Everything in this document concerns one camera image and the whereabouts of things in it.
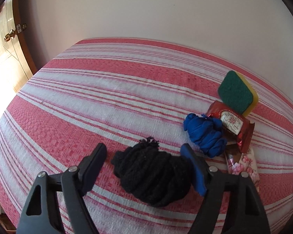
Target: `blue cloth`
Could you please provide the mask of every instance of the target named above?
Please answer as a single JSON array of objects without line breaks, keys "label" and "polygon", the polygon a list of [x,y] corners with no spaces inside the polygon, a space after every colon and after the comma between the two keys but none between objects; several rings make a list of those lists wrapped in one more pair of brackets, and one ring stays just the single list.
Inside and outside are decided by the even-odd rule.
[{"label": "blue cloth", "polygon": [[210,158],[219,156],[227,144],[227,140],[222,136],[222,121],[204,114],[202,116],[188,114],[183,122],[183,129],[188,131],[190,140],[198,145],[205,155]]}]

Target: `bed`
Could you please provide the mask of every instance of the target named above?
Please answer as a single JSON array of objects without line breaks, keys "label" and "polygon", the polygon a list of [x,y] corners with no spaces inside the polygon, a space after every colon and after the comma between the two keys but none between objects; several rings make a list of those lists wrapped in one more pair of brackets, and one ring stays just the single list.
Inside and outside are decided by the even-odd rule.
[{"label": "bed", "polygon": [[[251,141],[260,175],[260,196],[272,233],[293,213],[293,103],[242,66],[177,44],[155,40],[82,40],[59,54],[20,90],[0,119],[0,203],[17,226],[37,174],[65,171],[97,143],[108,156],[84,200],[100,233],[187,233],[202,203],[193,188],[165,208],[127,194],[113,174],[117,150],[154,136],[160,149],[178,155],[190,143],[182,123],[219,100],[217,88],[229,70],[242,73],[259,104]],[[206,159],[226,170],[223,156]],[[228,196],[214,232],[220,233]],[[60,212],[73,233],[63,197]]]}]

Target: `candy wrapper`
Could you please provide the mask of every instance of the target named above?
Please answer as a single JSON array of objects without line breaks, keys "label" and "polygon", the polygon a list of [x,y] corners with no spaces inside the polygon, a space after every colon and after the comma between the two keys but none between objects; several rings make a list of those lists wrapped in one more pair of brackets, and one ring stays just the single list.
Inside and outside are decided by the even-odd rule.
[{"label": "candy wrapper", "polygon": [[238,114],[219,101],[215,101],[210,105],[206,115],[208,117],[221,119],[227,139],[234,139],[242,153],[248,151],[254,131],[254,123],[251,123],[241,114]]},{"label": "candy wrapper", "polygon": [[235,142],[231,143],[229,142],[225,149],[228,173],[239,175],[241,172],[248,172],[259,192],[259,174],[253,149],[249,147],[247,153],[241,153],[238,145]]}]

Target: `yellow sponge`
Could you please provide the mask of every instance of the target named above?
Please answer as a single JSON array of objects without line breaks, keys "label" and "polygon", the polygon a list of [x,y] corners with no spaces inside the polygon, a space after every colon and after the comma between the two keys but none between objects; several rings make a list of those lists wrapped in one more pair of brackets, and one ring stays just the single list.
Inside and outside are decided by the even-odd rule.
[{"label": "yellow sponge", "polygon": [[243,75],[229,71],[218,88],[222,101],[246,117],[257,105],[258,95]]},{"label": "yellow sponge", "polygon": [[250,83],[245,79],[245,77],[242,74],[240,74],[239,72],[236,72],[236,73],[241,78],[241,80],[243,81],[243,83],[245,83],[245,85],[247,86],[247,88],[250,90],[250,92],[253,95],[253,102],[249,105],[249,107],[242,114],[244,117],[246,117],[247,115],[249,115],[251,113],[251,111],[258,104],[258,95],[257,95],[257,92],[250,85]]}]

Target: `metal pin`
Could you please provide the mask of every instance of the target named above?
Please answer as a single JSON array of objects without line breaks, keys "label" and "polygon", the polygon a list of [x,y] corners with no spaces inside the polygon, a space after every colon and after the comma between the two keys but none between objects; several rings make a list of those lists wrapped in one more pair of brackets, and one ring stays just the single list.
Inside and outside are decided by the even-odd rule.
[{"label": "metal pin", "polygon": [[71,167],[68,168],[68,171],[69,171],[70,173],[74,173],[75,171],[77,171],[77,169],[78,169],[78,167],[75,166],[75,165],[73,165],[73,166],[71,166]]},{"label": "metal pin", "polygon": [[209,170],[210,170],[212,173],[215,173],[215,172],[218,171],[218,168],[217,168],[216,166],[211,165],[211,166],[209,167]]},{"label": "metal pin", "polygon": [[46,172],[40,172],[38,173],[39,178],[43,178],[46,175]]},{"label": "metal pin", "polygon": [[247,178],[249,175],[248,175],[247,172],[241,172],[241,176],[242,176],[243,178]]}]

